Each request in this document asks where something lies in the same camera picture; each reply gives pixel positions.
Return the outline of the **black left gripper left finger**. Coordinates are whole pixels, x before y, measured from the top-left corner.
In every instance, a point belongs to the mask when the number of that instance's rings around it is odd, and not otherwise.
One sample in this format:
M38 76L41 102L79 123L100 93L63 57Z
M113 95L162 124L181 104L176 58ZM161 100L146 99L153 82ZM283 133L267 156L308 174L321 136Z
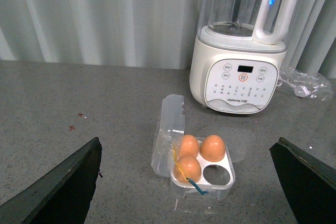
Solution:
M94 137L28 188L1 205L1 223L84 223L100 174Z

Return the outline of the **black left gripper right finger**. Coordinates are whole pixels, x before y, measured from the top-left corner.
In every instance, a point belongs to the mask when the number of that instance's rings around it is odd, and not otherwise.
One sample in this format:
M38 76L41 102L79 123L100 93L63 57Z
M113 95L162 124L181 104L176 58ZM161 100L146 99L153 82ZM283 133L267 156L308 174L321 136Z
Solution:
M335 223L335 169L284 137L270 153L297 222Z

